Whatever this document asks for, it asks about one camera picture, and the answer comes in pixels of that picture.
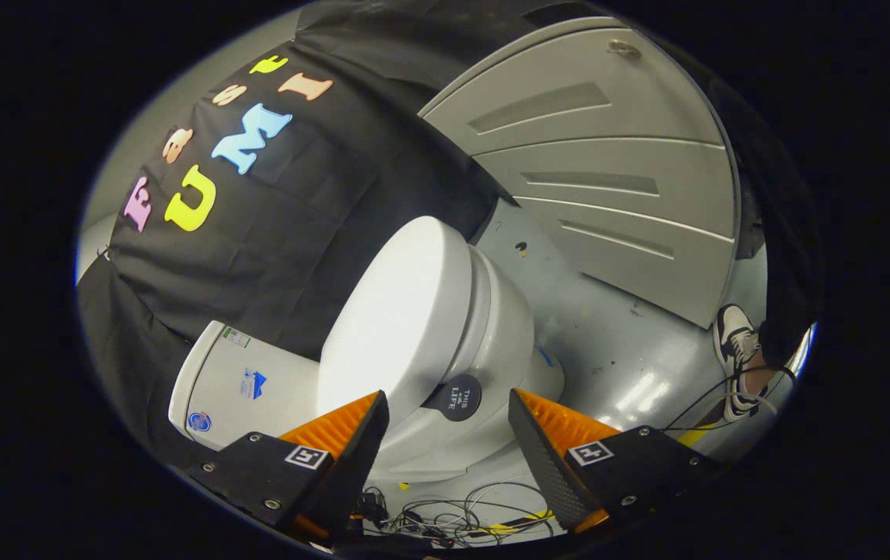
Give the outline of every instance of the shoe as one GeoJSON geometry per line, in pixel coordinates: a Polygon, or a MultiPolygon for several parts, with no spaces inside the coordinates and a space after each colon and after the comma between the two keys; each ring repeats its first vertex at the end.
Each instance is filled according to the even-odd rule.
{"type": "MultiPolygon", "coordinates": [[[[726,305],[718,311],[715,319],[715,355],[722,364],[725,376],[741,373],[755,353],[759,352],[759,334],[753,327],[743,310],[737,305],[726,305]]],[[[727,383],[729,393],[746,393],[746,383],[743,376],[729,380],[727,383]]],[[[764,387],[759,391],[759,396],[766,396],[764,387]]],[[[725,397],[724,417],[726,421],[736,422],[738,419],[753,415],[759,409],[759,401],[755,398],[743,398],[739,394],[730,394],[725,397]]]]}

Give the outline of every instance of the colorful letter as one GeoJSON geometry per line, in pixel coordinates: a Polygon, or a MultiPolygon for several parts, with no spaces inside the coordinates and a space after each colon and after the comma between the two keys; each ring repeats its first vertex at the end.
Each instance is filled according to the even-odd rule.
{"type": "Polygon", "coordinates": [[[318,82],[316,79],[304,78],[303,72],[300,72],[300,74],[296,74],[283,82],[279,86],[279,91],[302,93],[307,97],[307,100],[315,100],[322,93],[327,92],[334,82],[334,79],[325,79],[323,82],[318,82]]]}
{"type": "Polygon", "coordinates": [[[176,192],[165,208],[165,221],[174,221],[176,226],[193,231],[203,226],[206,216],[213,208],[213,202],[217,199],[217,186],[206,175],[199,173],[199,166],[193,166],[189,167],[186,177],[182,177],[182,187],[193,187],[202,192],[203,201],[192,208],[182,202],[182,195],[176,192]]]}
{"type": "Polygon", "coordinates": [[[140,177],[139,180],[137,180],[135,189],[133,189],[133,192],[131,193],[131,198],[128,199],[128,205],[124,208],[124,216],[131,216],[131,219],[135,220],[137,231],[139,233],[144,231],[144,224],[147,223],[147,216],[151,213],[151,205],[145,204],[151,198],[147,189],[144,188],[144,185],[146,184],[147,177],[140,177]]]}
{"type": "Polygon", "coordinates": [[[275,61],[275,59],[278,59],[278,57],[279,55],[276,54],[273,57],[258,61],[255,67],[251,68],[251,70],[248,71],[248,74],[255,74],[256,72],[261,72],[261,74],[268,74],[270,72],[279,70],[279,68],[282,68],[282,65],[289,61],[289,59],[275,61]]]}
{"type": "Polygon", "coordinates": [[[217,142],[210,157],[221,156],[238,166],[238,174],[245,174],[252,163],[255,163],[256,153],[245,153],[242,150],[263,149],[265,139],[261,137],[264,132],[266,138],[274,138],[275,135],[291,121],[291,114],[276,114],[267,110],[261,103],[251,107],[245,116],[241,118],[241,124],[245,128],[239,135],[229,135],[217,142]]]}
{"type": "Polygon", "coordinates": [[[213,97],[213,103],[217,107],[224,107],[228,103],[231,103],[232,100],[240,98],[242,93],[245,93],[246,91],[248,91],[248,86],[239,86],[237,84],[227,86],[227,89],[224,89],[223,92],[217,93],[217,95],[213,97]]]}
{"type": "Polygon", "coordinates": [[[165,142],[165,148],[161,149],[161,156],[164,157],[165,162],[175,163],[179,153],[182,153],[182,148],[185,148],[189,143],[189,138],[193,138],[191,128],[188,131],[185,128],[179,128],[178,131],[172,132],[168,142],[165,142]]]}

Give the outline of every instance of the toilet tank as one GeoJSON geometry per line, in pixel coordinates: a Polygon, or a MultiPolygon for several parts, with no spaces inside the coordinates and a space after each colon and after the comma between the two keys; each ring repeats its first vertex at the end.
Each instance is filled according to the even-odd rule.
{"type": "Polygon", "coordinates": [[[179,371],[168,419],[211,450],[251,430],[281,436],[318,416],[317,369],[312,359],[212,321],[179,371]]]}

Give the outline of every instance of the blue letter m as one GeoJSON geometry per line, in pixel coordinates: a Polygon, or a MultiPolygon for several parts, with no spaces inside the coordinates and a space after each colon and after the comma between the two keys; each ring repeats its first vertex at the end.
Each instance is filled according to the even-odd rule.
{"type": "Polygon", "coordinates": [[[263,149],[265,139],[261,137],[261,133],[264,132],[266,138],[274,138],[292,118],[291,114],[276,114],[258,103],[241,118],[241,124],[245,131],[239,135],[221,138],[213,152],[210,153],[210,157],[226,157],[231,163],[238,166],[238,173],[243,175],[250,169],[252,163],[255,163],[257,157],[256,153],[243,152],[243,150],[263,149]]]}

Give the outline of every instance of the black sticker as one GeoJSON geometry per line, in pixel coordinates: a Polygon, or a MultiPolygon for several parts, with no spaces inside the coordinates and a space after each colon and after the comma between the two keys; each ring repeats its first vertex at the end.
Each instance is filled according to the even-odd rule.
{"type": "Polygon", "coordinates": [[[450,421],[462,422],[472,417],[477,408],[480,408],[481,397],[483,389],[479,380],[469,373],[459,373],[448,383],[435,387],[431,397],[428,397],[421,407],[434,408],[436,411],[441,411],[450,421]]]}

